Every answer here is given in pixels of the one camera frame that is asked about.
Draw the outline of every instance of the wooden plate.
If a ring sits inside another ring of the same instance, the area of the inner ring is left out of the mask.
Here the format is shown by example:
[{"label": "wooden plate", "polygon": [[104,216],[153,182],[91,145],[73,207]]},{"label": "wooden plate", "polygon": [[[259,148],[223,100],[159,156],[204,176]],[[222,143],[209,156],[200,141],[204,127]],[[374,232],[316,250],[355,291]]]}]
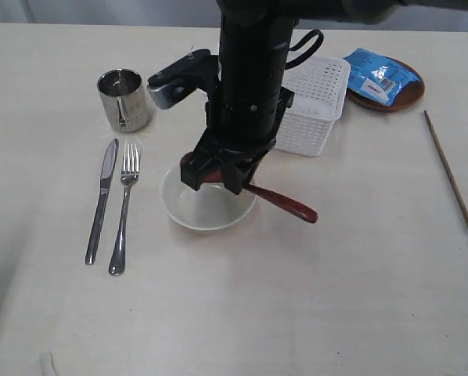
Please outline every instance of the wooden plate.
[{"label": "wooden plate", "polygon": [[371,100],[369,98],[365,98],[364,96],[361,96],[358,93],[347,89],[347,97],[352,102],[357,103],[359,106],[369,108],[370,110],[382,112],[396,112],[413,106],[415,103],[422,99],[423,94],[425,93],[425,84],[423,83],[423,79],[420,76],[420,74],[418,74],[418,72],[411,68],[408,64],[405,64],[396,59],[389,59],[401,64],[403,67],[413,72],[416,75],[416,77],[419,78],[420,81],[410,82],[409,84],[407,84],[401,90],[398,96],[396,96],[396,99],[394,100],[394,103],[392,103],[392,106],[384,106],[383,104],[375,102],[374,100]]}]

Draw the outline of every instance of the stainless steel cup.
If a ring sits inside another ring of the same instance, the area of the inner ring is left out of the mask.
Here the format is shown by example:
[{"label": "stainless steel cup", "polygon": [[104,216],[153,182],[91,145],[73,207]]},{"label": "stainless steel cup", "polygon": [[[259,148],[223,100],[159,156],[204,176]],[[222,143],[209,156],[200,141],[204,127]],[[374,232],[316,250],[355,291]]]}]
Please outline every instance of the stainless steel cup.
[{"label": "stainless steel cup", "polygon": [[97,87],[114,130],[133,132],[149,123],[150,108],[140,74],[129,69],[111,70],[99,78]]}]

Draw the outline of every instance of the snack package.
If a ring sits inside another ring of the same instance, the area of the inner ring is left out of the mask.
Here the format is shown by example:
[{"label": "snack package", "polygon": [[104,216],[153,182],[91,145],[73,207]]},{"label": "snack package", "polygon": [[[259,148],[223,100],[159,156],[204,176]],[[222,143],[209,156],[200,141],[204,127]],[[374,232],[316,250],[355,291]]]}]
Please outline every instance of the snack package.
[{"label": "snack package", "polygon": [[419,81],[401,64],[366,49],[356,49],[344,59],[351,65],[348,88],[384,106],[391,106],[408,83]]}]

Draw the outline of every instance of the white plastic basket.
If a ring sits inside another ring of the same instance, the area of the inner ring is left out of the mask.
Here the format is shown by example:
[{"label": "white plastic basket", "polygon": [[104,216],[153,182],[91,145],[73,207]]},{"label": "white plastic basket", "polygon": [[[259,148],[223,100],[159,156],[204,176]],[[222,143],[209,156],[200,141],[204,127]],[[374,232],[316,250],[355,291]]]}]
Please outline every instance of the white plastic basket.
[{"label": "white plastic basket", "polygon": [[[299,52],[291,52],[288,60]],[[293,106],[286,110],[275,148],[317,157],[342,115],[351,66],[343,59],[313,56],[284,74],[284,87],[295,92]]]}]

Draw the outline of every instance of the white bowl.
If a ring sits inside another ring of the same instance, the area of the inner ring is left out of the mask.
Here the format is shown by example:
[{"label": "white bowl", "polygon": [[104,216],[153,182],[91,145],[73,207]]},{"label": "white bowl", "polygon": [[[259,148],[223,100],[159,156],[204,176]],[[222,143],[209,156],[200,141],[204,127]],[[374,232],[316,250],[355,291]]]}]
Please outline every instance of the white bowl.
[{"label": "white bowl", "polygon": [[180,181],[175,166],[161,181],[159,195],[168,216],[197,231],[215,231],[232,226],[247,216],[255,195],[243,190],[235,195],[222,183],[204,183],[197,192]]}]

